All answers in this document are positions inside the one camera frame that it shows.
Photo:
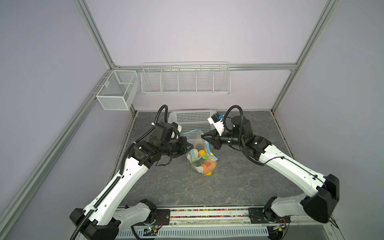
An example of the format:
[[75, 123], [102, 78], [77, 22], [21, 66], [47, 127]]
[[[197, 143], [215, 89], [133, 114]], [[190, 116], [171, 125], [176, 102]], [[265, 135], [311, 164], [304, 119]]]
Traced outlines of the clear zip bag blue zipper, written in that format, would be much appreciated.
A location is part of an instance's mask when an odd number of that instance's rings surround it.
[[218, 165], [218, 158], [211, 152], [210, 145], [201, 138], [201, 130], [184, 133], [193, 148], [187, 153], [192, 168], [204, 176], [211, 176]]

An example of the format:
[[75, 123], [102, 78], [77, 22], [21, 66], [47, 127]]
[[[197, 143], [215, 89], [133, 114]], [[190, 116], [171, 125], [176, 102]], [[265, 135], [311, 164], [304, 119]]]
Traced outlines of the white perforated plastic basket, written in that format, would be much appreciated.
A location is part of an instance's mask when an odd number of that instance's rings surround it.
[[181, 135], [194, 136], [201, 131], [203, 134], [214, 130], [215, 127], [208, 121], [212, 115], [217, 112], [214, 110], [184, 110], [173, 111], [169, 114], [168, 122], [176, 123], [181, 126]]

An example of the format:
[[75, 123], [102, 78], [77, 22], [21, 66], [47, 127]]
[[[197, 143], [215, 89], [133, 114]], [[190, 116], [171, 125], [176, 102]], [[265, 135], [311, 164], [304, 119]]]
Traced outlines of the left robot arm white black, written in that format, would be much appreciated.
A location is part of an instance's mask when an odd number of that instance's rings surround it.
[[173, 160], [192, 150], [193, 145], [180, 134], [181, 126], [169, 123], [167, 116], [159, 121], [160, 114], [167, 112], [168, 106], [162, 105], [152, 127], [131, 143], [120, 170], [102, 192], [85, 208], [73, 210], [70, 219], [76, 228], [72, 240], [78, 234], [89, 240], [113, 240], [120, 231], [138, 223], [150, 225], [157, 221], [157, 206], [147, 199], [120, 211], [118, 207], [140, 177], [152, 166], [159, 166], [162, 156]]

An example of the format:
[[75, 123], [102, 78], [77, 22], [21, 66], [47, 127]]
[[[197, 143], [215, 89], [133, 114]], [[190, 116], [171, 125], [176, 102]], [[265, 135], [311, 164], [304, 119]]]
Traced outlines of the small yellow lemon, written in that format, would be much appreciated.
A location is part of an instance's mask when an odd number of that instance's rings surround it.
[[205, 150], [200, 150], [199, 151], [199, 157], [202, 157], [206, 154], [207, 152]]

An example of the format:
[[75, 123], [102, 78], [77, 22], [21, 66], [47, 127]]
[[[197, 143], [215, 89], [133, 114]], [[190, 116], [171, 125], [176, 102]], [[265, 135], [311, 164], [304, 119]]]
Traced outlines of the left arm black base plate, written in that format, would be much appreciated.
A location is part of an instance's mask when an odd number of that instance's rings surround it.
[[144, 225], [169, 225], [171, 220], [171, 210], [170, 209], [157, 209], [155, 212], [150, 213], [149, 217], [142, 223]]

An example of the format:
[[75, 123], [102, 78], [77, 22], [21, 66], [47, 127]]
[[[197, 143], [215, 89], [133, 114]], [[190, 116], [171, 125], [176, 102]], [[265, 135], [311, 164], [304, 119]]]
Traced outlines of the yellow peach with red spot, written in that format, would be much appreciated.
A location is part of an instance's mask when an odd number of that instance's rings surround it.
[[216, 168], [216, 166], [217, 166], [217, 162], [214, 161], [214, 160], [210, 160], [210, 161], [207, 163], [207, 166], [209, 167], [209, 169], [210, 169], [211, 171], [213, 171], [213, 170]]

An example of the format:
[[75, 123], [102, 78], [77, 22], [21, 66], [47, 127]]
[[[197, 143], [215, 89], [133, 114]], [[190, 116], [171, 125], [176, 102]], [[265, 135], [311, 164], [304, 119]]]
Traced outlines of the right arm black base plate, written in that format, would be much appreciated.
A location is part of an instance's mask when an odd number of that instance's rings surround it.
[[279, 217], [271, 210], [264, 207], [248, 208], [249, 218], [252, 224], [288, 224], [291, 222], [289, 216]]

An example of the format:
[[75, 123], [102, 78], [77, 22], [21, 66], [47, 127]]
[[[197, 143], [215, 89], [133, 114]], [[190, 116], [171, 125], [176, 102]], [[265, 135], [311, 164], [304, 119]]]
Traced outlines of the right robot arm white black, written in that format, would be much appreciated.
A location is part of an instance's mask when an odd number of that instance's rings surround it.
[[269, 223], [288, 216], [308, 216], [322, 224], [331, 220], [340, 200], [340, 180], [336, 176], [311, 170], [283, 153], [271, 141], [255, 135], [251, 122], [238, 105], [231, 106], [224, 116], [211, 115], [208, 122], [214, 130], [201, 137], [216, 150], [223, 145], [238, 150], [253, 164], [274, 169], [303, 191], [291, 197], [271, 197], [263, 207], [262, 218]]

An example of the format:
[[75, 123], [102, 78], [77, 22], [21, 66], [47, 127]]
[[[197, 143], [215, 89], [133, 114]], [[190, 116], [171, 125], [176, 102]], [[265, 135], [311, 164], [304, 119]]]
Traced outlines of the orange tangerine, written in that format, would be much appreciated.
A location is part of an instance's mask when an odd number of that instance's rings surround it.
[[207, 166], [207, 164], [202, 164], [201, 167], [203, 167], [203, 174], [206, 175], [207, 173], [210, 173], [211, 170]]

